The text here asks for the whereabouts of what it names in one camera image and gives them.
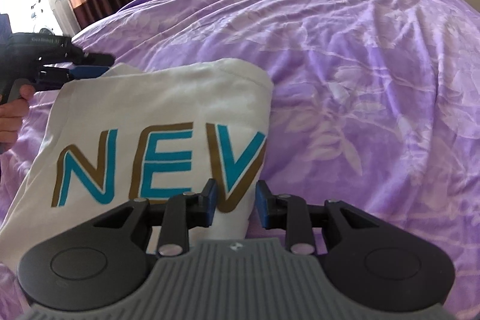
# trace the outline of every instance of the gray ribbed pad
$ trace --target gray ribbed pad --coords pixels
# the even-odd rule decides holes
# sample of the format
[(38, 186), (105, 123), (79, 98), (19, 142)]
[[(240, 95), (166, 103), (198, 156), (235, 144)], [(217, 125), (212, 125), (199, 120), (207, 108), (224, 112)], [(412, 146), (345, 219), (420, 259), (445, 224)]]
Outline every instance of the gray ribbed pad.
[(59, 313), (35, 306), (21, 319), (455, 320), (440, 305), (405, 315), (362, 307), (335, 290), (315, 258), (285, 251), (276, 238), (204, 241), (157, 262), (142, 287), (111, 307)]

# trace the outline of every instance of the round black disc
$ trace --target round black disc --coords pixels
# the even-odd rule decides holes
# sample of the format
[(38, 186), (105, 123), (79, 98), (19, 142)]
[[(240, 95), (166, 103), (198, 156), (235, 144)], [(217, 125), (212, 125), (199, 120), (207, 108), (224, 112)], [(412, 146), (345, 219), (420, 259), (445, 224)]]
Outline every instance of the round black disc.
[(352, 231), (322, 263), (340, 292), (386, 312), (413, 312), (443, 303), (455, 279), (445, 252), (395, 228)]
[(110, 229), (56, 236), (32, 248), (18, 266), (20, 286), (30, 301), (69, 312), (118, 302), (147, 275), (145, 253)]

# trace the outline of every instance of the white appliance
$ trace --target white appliance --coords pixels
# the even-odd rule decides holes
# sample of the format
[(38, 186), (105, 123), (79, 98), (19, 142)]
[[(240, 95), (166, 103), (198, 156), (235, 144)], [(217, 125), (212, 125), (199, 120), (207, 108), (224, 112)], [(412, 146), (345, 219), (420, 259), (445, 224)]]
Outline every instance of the white appliance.
[(34, 33), (73, 37), (81, 30), (68, 0), (39, 0), (32, 10)]

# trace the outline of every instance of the purple bedsheet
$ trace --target purple bedsheet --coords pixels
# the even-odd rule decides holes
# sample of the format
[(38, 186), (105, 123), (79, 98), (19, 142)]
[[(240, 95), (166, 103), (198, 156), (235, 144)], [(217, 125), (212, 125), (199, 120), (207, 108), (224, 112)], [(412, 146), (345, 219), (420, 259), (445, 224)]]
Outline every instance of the purple bedsheet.
[[(480, 311), (479, 29), (462, 0), (135, 0), (76, 43), (147, 71), (222, 57), (265, 69), (275, 91), (262, 178), (443, 248), (457, 269), (446, 308), (463, 320)], [(37, 94), (1, 158), (0, 219), (54, 98)], [(267, 235), (256, 214), (249, 235)], [(21, 310), (17, 292), (0, 268), (4, 320)]]

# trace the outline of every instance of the black handheld device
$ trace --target black handheld device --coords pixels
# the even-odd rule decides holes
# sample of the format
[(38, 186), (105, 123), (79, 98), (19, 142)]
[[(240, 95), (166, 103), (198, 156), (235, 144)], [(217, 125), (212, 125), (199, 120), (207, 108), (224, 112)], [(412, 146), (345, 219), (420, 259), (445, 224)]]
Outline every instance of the black handheld device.
[[(102, 75), (114, 61), (111, 55), (84, 52), (70, 37), (11, 34), (0, 43), (0, 105), (20, 98), (22, 85), (32, 85), (36, 91), (59, 90), (71, 80)], [(74, 67), (49, 67), (60, 63), (73, 63)]]

